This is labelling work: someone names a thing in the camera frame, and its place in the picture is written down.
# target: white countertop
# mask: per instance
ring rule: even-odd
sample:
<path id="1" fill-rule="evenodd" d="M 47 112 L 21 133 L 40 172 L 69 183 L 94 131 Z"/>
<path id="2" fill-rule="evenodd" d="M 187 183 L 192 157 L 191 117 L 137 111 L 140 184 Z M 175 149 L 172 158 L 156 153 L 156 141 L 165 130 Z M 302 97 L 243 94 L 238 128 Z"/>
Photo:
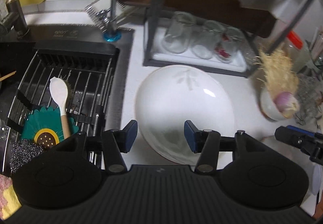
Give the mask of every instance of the white countertop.
<path id="1" fill-rule="evenodd" d="M 92 24 L 91 19 L 86 13 L 47 13 L 32 14 L 26 16 L 28 24 Z M 143 67 L 143 26 L 127 25 L 128 28 L 135 30 L 134 41 L 130 56 L 127 82 L 125 87 L 121 128 L 130 120 L 135 119 L 134 102 L 136 92 L 141 82 L 154 70 L 155 67 Z M 229 95 L 234 113 L 235 113 L 235 130 L 243 129 L 248 135 L 256 139 L 265 136 L 274 135 L 276 128 L 279 126 L 295 125 L 293 119 L 274 122 L 266 119 L 260 112 L 256 91 L 253 82 L 250 79 L 236 76 L 227 76 L 220 74 L 210 74 L 222 84 L 223 88 Z M 157 154 L 143 139 L 140 132 L 127 154 L 123 154 L 127 167 L 132 164 L 145 165 L 174 165 L 175 163 L 166 160 Z M 219 167 L 223 168 L 232 161 L 231 154 L 228 152 L 219 161 Z M 314 214 L 316 196 L 310 196 L 303 204 L 302 208 L 309 214 Z"/>

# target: red onion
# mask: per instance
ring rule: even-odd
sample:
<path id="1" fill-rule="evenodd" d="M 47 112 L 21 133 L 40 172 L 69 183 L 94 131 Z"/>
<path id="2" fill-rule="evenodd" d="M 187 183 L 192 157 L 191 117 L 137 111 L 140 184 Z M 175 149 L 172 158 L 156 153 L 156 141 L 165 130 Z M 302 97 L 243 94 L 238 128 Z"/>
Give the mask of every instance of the red onion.
<path id="1" fill-rule="evenodd" d="M 275 99 L 274 103 L 280 113 L 286 118 L 290 118 L 299 110 L 297 99 L 290 92 L 282 92 Z"/>

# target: small bowl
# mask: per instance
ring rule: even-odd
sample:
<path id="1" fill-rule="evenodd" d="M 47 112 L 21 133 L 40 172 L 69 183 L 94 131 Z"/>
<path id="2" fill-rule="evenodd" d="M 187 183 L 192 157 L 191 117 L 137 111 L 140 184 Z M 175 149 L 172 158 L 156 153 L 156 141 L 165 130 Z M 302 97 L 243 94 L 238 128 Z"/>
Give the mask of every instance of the small bowl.
<path id="1" fill-rule="evenodd" d="M 261 107 L 261 110 L 265 113 L 265 115 L 273 120 L 282 121 L 287 119 L 277 109 L 275 103 L 271 99 L 271 96 L 266 88 L 263 88 L 261 90 L 260 107 Z"/>

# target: plate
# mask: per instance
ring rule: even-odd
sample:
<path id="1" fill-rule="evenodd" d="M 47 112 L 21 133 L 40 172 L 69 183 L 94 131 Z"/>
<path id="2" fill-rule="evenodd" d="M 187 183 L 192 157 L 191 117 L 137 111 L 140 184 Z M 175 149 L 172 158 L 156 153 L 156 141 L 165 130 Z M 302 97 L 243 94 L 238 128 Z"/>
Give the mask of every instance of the plate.
<path id="1" fill-rule="evenodd" d="M 194 166 L 184 122 L 234 136 L 235 117 L 229 96 L 219 82 L 190 66 L 172 65 L 152 72 L 140 85 L 135 102 L 139 130 L 148 144 L 166 159 Z"/>

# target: red bottle cap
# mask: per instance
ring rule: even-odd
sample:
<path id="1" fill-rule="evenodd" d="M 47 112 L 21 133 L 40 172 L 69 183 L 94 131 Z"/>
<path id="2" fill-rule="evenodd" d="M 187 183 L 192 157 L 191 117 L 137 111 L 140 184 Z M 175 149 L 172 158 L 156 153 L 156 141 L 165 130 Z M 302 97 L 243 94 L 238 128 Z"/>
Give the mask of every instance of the red bottle cap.
<path id="1" fill-rule="evenodd" d="M 290 40 L 290 42 L 293 43 L 293 45 L 298 49 L 302 49 L 303 47 L 303 41 L 301 40 L 301 38 L 294 32 L 294 31 L 290 31 L 287 35 L 287 38 Z"/>

